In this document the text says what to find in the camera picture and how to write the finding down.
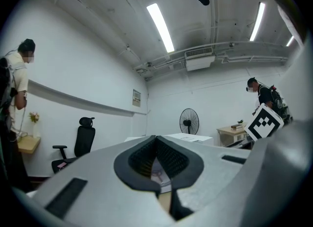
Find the chair headrest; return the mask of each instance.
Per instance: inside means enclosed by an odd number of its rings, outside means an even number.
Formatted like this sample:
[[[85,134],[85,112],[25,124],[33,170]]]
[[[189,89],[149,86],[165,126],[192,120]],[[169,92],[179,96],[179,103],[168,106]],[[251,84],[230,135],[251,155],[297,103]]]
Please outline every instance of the chair headrest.
[[[92,120],[94,117],[82,117],[79,120],[79,124],[82,126],[92,127]]]

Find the white ceiling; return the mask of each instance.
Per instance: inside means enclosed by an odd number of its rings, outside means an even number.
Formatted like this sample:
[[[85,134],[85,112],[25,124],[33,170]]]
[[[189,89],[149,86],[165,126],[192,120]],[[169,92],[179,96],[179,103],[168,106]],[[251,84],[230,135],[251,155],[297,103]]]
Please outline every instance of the white ceiling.
[[[295,47],[285,47],[291,37],[274,0],[52,0],[102,38],[134,68],[146,62],[168,61],[165,47],[146,9],[157,3],[169,29],[175,51],[218,42],[248,42],[259,2],[265,14],[255,41],[266,44],[215,46],[231,56],[288,56]],[[129,45],[131,51],[125,51]]]

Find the air conditioner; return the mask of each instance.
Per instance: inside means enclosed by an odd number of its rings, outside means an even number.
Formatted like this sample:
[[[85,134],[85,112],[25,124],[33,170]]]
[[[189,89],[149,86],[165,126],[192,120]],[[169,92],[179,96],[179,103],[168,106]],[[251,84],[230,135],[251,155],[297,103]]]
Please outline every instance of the air conditioner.
[[[188,71],[209,68],[211,63],[214,62],[215,56],[207,56],[201,58],[195,58],[191,60],[186,60],[186,68]]]
[[[200,57],[206,57],[206,56],[212,56],[213,49],[211,47],[208,48],[202,48],[202,49],[195,49],[191,51],[185,52],[185,59],[194,59],[194,58],[200,58]]]

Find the black and white marker board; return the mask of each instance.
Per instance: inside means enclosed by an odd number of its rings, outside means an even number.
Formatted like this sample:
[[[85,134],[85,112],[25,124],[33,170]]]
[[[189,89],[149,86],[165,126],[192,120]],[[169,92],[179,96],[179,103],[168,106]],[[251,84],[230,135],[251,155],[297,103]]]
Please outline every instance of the black and white marker board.
[[[254,141],[269,136],[274,131],[282,128],[284,121],[266,104],[261,104],[252,121],[245,127],[245,131]]]

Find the flower vase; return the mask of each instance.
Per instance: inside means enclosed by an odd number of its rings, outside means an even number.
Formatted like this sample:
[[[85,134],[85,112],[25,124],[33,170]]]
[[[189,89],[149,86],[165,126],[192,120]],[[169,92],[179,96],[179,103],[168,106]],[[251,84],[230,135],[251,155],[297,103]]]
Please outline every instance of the flower vase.
[[[40,137],[37,123],[33,123],[33,138]]]

